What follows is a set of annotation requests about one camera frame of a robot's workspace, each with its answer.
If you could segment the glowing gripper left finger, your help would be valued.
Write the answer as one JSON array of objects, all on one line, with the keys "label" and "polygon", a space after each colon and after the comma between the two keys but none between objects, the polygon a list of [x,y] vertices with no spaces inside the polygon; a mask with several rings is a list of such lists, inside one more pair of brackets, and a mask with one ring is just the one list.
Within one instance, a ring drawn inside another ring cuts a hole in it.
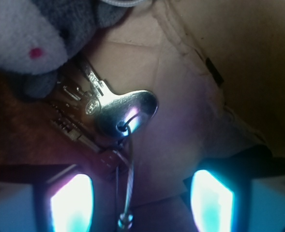
[{"label": "glowing gripper left finger", "polygon": [[0,165],[0,232],[89,232],[93,212],[78,165]]}]

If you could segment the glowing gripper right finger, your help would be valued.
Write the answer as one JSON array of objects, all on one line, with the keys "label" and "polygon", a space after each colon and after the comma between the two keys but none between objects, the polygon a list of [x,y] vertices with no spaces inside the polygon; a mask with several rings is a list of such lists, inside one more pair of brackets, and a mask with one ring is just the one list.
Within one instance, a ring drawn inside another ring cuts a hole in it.
[{"label": "glowing gripper right finger", "polygon": [[184,184],[199,232],[285,232],[285,158],[264,145],[203,159]]}]

